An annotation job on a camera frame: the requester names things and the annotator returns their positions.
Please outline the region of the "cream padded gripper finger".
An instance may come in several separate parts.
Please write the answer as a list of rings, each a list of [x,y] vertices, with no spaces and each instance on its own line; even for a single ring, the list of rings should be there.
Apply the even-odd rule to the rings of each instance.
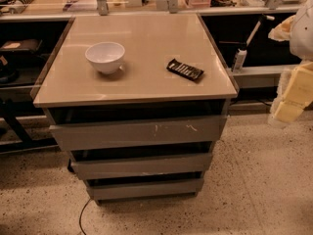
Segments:
[[[289,125],[313,102],[313,62],[302,62],[282,72],[277,97],[270,108],[268,123]]]

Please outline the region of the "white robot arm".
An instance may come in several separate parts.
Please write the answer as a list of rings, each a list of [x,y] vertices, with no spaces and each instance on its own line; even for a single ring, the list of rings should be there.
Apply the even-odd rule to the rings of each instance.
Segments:
[[[306,0],[294,16],[278,24],[268,37],[288,40],[291,53],[301,60],[294,69],[281,73],[277,97],[270,108],[268,123],[284,128],[313,102],[313,0]]]

